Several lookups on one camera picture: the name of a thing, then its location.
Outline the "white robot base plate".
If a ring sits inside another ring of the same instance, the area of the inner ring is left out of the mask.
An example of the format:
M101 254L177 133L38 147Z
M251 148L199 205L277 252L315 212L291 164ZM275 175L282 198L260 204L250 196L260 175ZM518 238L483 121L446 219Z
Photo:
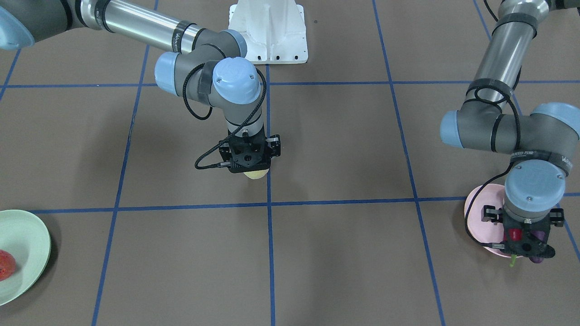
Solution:
M244 37L244 57L255 65L309 59L305 10L294 0L239 0L230 6L228 22Z

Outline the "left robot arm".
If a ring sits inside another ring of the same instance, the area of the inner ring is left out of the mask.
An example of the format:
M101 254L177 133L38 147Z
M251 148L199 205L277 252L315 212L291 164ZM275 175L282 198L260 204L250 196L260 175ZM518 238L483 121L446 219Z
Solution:
M561 102L521 116L513 101L524 57L538 26L555 10L579 8L577 0L504 0L493 18L491 39L462 107L440 124L443 143L510 156L503 187L496 176L474 189L464 208L464 228L477 245L515 261L553 258L551 227L563 227L557 208L579 143L579 109Z

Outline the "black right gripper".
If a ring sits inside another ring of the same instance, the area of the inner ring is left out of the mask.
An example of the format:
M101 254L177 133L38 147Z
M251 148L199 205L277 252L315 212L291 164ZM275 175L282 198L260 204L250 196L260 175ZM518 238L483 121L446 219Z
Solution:
M219 147L222 166L230 173L253 173L270 169L273 157L281 155L281 136L267 137L261 129L253 136L247 132L241 137L232 136Z

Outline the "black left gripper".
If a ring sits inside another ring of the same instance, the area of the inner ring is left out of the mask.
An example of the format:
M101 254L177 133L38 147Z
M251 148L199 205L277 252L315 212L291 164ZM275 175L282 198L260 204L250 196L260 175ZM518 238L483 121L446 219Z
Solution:
M486 243L481 243L482 246L490 249L498 249L503 254L517 254L518 256L531 258L535 256L535 249L539 243L538 239L531 235L531 231L541 230L546 233L545 240L543 241L545 250L543 250L542 256L545 259L550 259L556 254L553 246L550 246L547 243L551 226L555 225L555 227L563 227L565 217L562 208L553 208L540 221L526 223L523 221L517 221L501 208L497 209L495 206L483 206L482 221L501 223L503 227L501 241L489 240ZM508 235L508 229L510 228L522 229L522 239L514 244L510 244Z

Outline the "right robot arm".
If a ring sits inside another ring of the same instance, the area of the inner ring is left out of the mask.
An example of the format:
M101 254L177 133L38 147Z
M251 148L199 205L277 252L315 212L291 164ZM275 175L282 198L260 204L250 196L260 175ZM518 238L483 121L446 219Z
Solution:
M18 50L66 31L87 27L146 43L157 59L157 86L183 99L198 120L221 109L228 134L195 161L198 170L226 168L259 179L281 154L278 135L267 136L262 118L265 76L245 56L244 37L215 32L126 0L3 0L1 48Z

